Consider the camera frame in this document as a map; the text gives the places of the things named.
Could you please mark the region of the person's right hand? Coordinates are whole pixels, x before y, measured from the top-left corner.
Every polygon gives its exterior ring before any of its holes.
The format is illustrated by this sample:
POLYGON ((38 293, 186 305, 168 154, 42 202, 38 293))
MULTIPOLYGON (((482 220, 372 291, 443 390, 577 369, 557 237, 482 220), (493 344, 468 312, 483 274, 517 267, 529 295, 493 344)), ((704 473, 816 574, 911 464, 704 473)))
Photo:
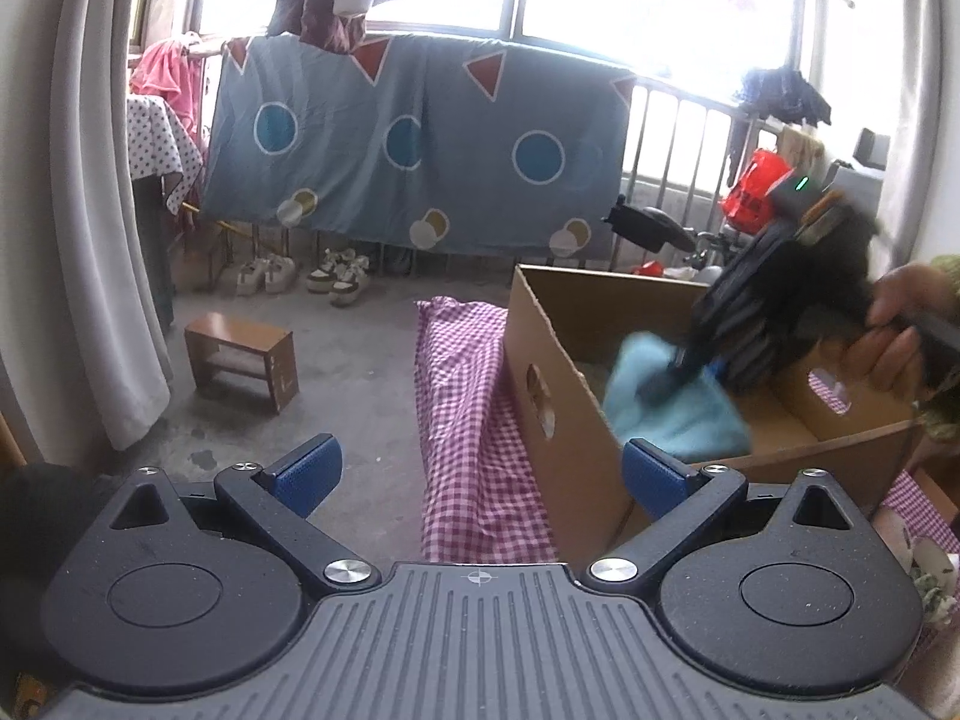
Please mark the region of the person's right hand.
POLYGON ((895 268, 874 284, 867 332, 841 349, 839 373, 846 380, 867 380, 877 392, 900 400, 925 400, 929 388, 921 337, 914 327, 896 327, 895 319, 924 310, 948 319, 955 307, 957 296, 942 271, 921 263, 895 268))

